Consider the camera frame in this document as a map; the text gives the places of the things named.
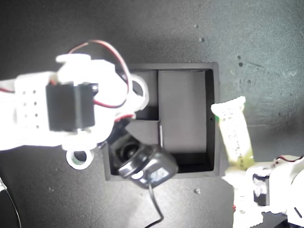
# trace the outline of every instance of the red wire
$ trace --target red wire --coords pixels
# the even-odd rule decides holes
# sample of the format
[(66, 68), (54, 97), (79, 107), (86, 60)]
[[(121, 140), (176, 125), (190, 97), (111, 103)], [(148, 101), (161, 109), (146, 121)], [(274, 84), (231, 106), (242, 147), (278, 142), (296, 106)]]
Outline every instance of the red wire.
[[(90, 43), (97, 43), (97, 44), (101, 44), (101, 45), (103, 45), (104, 47), (106, 47), (108, 50), (110, 50), (111, 51), (111, 53), (118, 59), (118, 61), (120, 62), (120, 64), (121, 64), (121, 66), (122, 66), (122, 68), (123, 68), (123, 70), (124, 70), (124, 73), (127, 75), (128, 74), (128, 72), (126, 71), (126, 64), (125, 64), (125, 62), (124, 62), (124, 59), (121, 57), (121, 55), (118, 53), (118, 51), (114, 48), (114, 47), (112, 47), (110, 44), (108, 44), (107, 42), (104, 42), (104, 41), (102, 41), (102, 40), (89, 40), (88, 42), (86, 42), (86, 43), (83, 43), (83, 44), (80, 44), (80, 45), (78, 45), (78, 46), (76, 46), (75, 48), (73, 48), (73, 49), (71, 49), (70, 51), (69, 51), (69, 54), (72, 54), (74, 51), (76, 51), (76, 50), (78, 50), (78, 49), (80, 49), (80, 48), (82, 48), (82, 47), (84, 47), (84, 46), (87, 46), (87, 45), (89, 45)], [(126, 84), (127, 84), (127, 93), (129, 93), (129, 77), (127, 76), (126, 77)], [(105, 103), (102, 103), (102, 102), (99, 102), (99, 101), (96, 101), (96, 100), (94, 100), (94, 103), (95, 103), (95, 105), (99, 105), (99, 106), (101, 106), (101, 107), (105, 107), (105, 108), (120, 108), (120, 107), (122, 107), (124, 104), (125, 104), (125, 102), (126, 102), (127, 100), (125, 99), (120, 105), (109, 105), (109, 104), (105, 104)]]
[(10, 91), (8, 89), (4, 89), (4, 88), (0, 88), (1, 92), (5, 92), (5, 93), (14, 93), (14, 91)]
[(133, 114), (127, 114), (127, 115), (123, 115), (123, 116), (120, 116), (118, 118), (115, 119), (115, 122), (118, 122), (122, 119), (125, 119), (125, 118), (132, 118), (134, 115)]
[(285, 157), (283, 157), (283, 156), (279, 156), (277, 159), (282, 159), (282, 160), (284, 160), (284, 161), (286, 161), (286, 162), (295, 162), (295, 161), (298, 161), (298, 160), (300, 160), (300, 159), (302, 159), (304, 156), (301, 156), (301, 157), (299, 157), (299, 158), (297, 158), (297, 159), (295, 159), (295, 160), (288, 160), (288, 159), (286, 159)]

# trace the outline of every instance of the black wire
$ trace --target black wire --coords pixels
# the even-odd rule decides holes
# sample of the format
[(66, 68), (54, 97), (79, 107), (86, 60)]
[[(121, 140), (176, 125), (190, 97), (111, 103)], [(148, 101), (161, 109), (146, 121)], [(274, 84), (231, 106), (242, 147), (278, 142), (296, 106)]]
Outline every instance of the black wire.
[(148, 178), (148, 184), (149, 184), (149, 194), (150, 194), (150, 197), (151, 197), (151, 200), (153, 202), (153, 205), (155, 207), (155, 209), (157, 210), (159, 216), (161, 217), (159, 220), (149, 224), (148, 226), (146, 226), (145, 228), (150, 228), (158, 223), (160, 223), (161, 221), (163, 221), (164, 219), (164, 216), (162, 215), (162, 212), (161, 212), (161, 209), (159, 208), (157, 202), (156, 202), (156, 199), (155, 199), (155, 196), (154, 196), (154, 191), (153, 191), (153, 188), (152, 188), (152, 185), (151, 185), (151, 180), (150, 178)]
[(16, 206), (15, 206), (15, 203), (14, 203), (13, 199), (11, 198), (9, 191), (8, 191), (7, 189), (5, 189), (5, 191), (6, 191), (7, 194), (9, 195), (9, 199), (10, 199), (11, 203), (12, 203), (13, 206), (14, 206), (15, 212), (16, 212), (17, 217), (18, 217), (19, 228), (22, 228), (20, 216), (19, 216), (19, 213), (18, 213), (17, 208), (16, 208)]

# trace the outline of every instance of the camera lens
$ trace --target camera lens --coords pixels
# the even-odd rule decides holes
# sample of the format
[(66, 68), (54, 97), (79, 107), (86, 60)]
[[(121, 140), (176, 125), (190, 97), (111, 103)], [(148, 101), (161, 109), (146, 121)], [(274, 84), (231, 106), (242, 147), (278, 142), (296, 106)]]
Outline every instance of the camera lens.
[(120, 157), (122, 158), (123, 161), (129, 160), (139, 149), (139, 145), (136, 143), (129, 143), (126, 144), (120, 152)]

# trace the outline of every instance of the dark gray surface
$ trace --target dark gray surface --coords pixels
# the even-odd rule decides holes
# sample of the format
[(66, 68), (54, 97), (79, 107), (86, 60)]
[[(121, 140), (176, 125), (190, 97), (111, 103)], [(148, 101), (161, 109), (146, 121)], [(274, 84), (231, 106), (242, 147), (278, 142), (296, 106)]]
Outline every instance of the dark gray surface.
[[(221, 100), (247, 98), (256, 161), (299, 155), (303, 10), (301, 0), (3, 0), (0, 75), (56, 70), (56, 55), (90, 38), (110, 41), (129, 63), (215, 61)], [(98, 47), (83, 51), (100, 56)], [(224, 153), (221, 158), (223, 172)], [(25, 228), (141, 228), (158, 218), (148, 192), (127, 181), (105, 181), (100, 153), (88, 169), (76, 171), (59, 148), (22, 147), (0, 153), (0, 175)], [(219, 177), (170, 180), (155, 193), (165, 215), (159, 228), (231, 227), (232, 188)], [(259, 227), (283, 218), (264, 220)]]

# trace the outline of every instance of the open box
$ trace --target open box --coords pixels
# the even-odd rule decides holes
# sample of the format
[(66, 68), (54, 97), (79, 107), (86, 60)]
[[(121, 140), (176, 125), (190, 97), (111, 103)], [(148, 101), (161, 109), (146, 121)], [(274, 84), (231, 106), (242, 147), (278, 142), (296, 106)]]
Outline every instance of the open box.
[[(176, 178), (218, 175), (220, 135), (211, 111), (219, 102), (218, 65), (137, 64), (130, 71), (146, 81), (150, 101), (127, 130), (171, 153), (179, 166)], [(105, 147), (104, 155), (106, 179), (121, 180), (111, 150)]]

